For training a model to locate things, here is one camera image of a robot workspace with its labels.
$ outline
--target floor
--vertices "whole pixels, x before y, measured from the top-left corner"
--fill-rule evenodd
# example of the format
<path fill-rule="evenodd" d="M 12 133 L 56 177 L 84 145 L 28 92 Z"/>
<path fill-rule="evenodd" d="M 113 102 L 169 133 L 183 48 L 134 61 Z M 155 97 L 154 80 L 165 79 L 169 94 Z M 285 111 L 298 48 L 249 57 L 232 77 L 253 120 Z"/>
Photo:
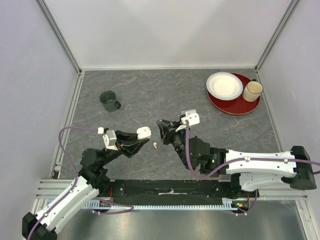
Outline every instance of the floor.
<path fill-rule="evenodd" d="M 246 115 L 228 115 L 210 102 L 206 81 L 216 72 L 239 73 L 256 78 L 254 69 L 172 69 L 172 70 L 109 70 L 86 71 L 75 109 L 72 125 L 89 128 L 135 132 L 148 126 L 152 137 L 132 158 L 120 156 L 109 163 L 111 179 L 193 179 L 171 145 L 160 140 L 156 120 L 177 121 L 181 111 L 196 109 L 200 124 L 191 128 L 212 147 L 242 152 L 277 152 L 278 146 L 262 99 L 257 109 Z M 112 90 L 122 104 L 107 112 L 99 101 L 103 91 Z M 102 137 L 82 130 L 72 130 L 66 150 L 78 170 L 82 152 L 87 148 L 102 149 Z M 62 162 L 61 179 L 73 179 L 69 162 Z"/>
<path fill-rule="evenodd" d="M 243 217 L 208 210 L 80 211 L 58 240 L 307 240 L 297 213 L 294 203 L 263 201 Z"/>

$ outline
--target white plate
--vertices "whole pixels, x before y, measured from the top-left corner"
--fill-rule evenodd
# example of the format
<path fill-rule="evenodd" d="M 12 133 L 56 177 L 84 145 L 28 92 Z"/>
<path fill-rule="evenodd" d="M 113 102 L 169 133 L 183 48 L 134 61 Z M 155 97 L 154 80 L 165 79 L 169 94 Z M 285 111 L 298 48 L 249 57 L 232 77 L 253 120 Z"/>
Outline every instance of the white plate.
<path fill-rule="evenodd" d="M 217 72 L 208 78 L 206 88 L 215 98 L 228 101 L 239 97 L 244 86 L 235 75 L 229 72 Z"/>

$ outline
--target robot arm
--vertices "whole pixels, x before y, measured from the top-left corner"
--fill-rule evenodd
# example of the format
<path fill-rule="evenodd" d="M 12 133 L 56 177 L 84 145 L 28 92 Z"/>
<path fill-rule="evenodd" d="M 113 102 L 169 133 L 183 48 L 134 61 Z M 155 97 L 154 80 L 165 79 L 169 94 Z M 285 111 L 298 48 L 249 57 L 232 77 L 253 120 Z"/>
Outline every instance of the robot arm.
<path fill-rule="evenodd" d="M 102 150 L 88 148 L 82 153 L 80 164 L 82 169 L 78 172 L 78 178 L 64 190 L 50 205 L 37 212 L 36 215 L 27 213 L 22 220 L 22 235 L 27 239 L 28 235 L 44 215 L 31 236 L 31 240 L 56 240 L 66 223 L 92 198 L 110 191 L 110 179 L 106 176 L 107 169 L 104 165 L 121 155 L 131 158 L 146 144 L 151 137 L 148 127 L 142 127 L 137 133 L 126 133 L 105 129 L 103 141 L 105 148 Z"/>
<path fill-rule="evenodd" d="M 179 121 L 158 120 L 156 123 L 160 130 L 161 140 L 164 145 L 172 144 L 179 155 L 185 168 L 188 168 L 186 158 L 186 126 L 200 122 L 196 110 L 182 112 Z M 310 160 L 306 150 L 302 146 L 294 146 L 290 151 L 276 153 L 249 153 L 238 152 L 225 148 L 211 147 L 198 137 L 189 139 L 189 157 L 192 168 L 195 170 L 200 165 L 200 173 L 208 174 L 223 163 L 235 159 L 246 159 L 230 164 L 217 171 L 218 175 L 231 175 L 231 186 L 247 192 L 259 188 L 274 187 L 278 184 L 289 184 L 293 189 L 315 189 L 316 183 L 310 164 L 288 162 L 289 159 Z M 270 159 L 279 161 L 258 161 L 254 159 Z"/>

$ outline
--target dark green mug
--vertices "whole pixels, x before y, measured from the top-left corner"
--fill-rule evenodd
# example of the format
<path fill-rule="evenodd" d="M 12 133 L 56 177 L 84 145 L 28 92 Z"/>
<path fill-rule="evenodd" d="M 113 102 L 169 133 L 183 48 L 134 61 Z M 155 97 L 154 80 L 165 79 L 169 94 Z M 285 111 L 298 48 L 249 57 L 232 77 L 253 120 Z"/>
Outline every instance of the dark green mug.
<path fill-rule="evenodd" d="M 99 100 L 106 111 L 113 112 L 121 107 L 121 104 L 116 100 L 116 97 L 116 94 L 109 90 L 101 93 Z"/>

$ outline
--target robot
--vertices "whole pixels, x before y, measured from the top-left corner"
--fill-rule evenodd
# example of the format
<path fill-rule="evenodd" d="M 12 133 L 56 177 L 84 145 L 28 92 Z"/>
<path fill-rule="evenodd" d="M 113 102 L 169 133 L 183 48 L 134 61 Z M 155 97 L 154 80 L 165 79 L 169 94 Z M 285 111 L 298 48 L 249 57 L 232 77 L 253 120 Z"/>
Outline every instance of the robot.
<path fill-rule="evenodd" d="M 222 198 L 257 198 L 260 188 L 278 185 L 298 190 L 317 188 L 312 166 L 308 164 L 310 157 L 302 146 L 277 153 L 248 153 L 211 147 L 197 136 L 188 139 L 189 127 L 199 123 L 200 117 L 194 109 L 182 112 L 178 121 L 162 119 L 156 122 L 162 143 L 173 146 L 186 169 L 194 171 L 200 165 L 199 172 L 204 177 L 230 175 L 230 181 L 110 180 L 104 166 L 121 155 L 131 158 L 137 154 L 150 140 L 151 131 L 149 127 L 139 128 L 136 133 L 99 128 L 105 148 L 89 148 L 83 152 L 82 169 L 77 179 L 50 205 L 23 217 L 22 235 L 27 239 L 34 228 L 31 240 L 56 240 L 65 224 L 88 201 L 97 196 L 109 196 L 112 189 L 121 190 L 113 197 L 115 203 L 135 206 L 167 203 L 179 207 L 182 200 L 187 205 L 206 205 Z M 183 194 L 164 194 L 173 188 Z M 53 205 L 56 205 L 54 210 L 47 213 Z"/>

